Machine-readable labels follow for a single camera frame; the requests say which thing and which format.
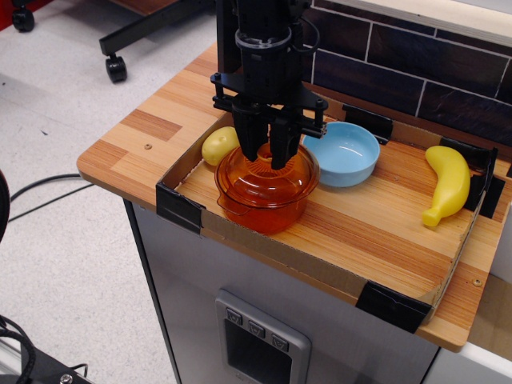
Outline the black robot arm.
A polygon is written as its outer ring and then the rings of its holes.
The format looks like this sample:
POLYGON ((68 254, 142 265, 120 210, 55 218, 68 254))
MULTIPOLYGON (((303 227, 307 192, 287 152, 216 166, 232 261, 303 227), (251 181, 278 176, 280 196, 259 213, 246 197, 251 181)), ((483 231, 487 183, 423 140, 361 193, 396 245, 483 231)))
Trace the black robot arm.
POLYGON ((271 166, 283 168, 303 135, 326 132, 325 99, 303 82, 308 1, 220 1, 217 4, 218 70, 210 78, 214 107, 231 113, 243 155, 255 161, 270 147, 271 166))

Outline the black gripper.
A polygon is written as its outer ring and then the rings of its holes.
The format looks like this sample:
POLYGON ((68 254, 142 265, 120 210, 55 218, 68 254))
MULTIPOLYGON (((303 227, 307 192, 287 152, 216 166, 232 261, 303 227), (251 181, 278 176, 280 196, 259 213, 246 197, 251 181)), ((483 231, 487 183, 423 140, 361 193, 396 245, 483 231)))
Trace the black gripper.
POLYGON ((268 143, 271 167, 282 169, 297 154, 301 134, 321 138, 326 133, 328 103, 302 84, 302 56, 293 38, 236 38, 238 72, 221 68, 211 76, 214 107, 232 113, 242 153, 256 160, 268 143))

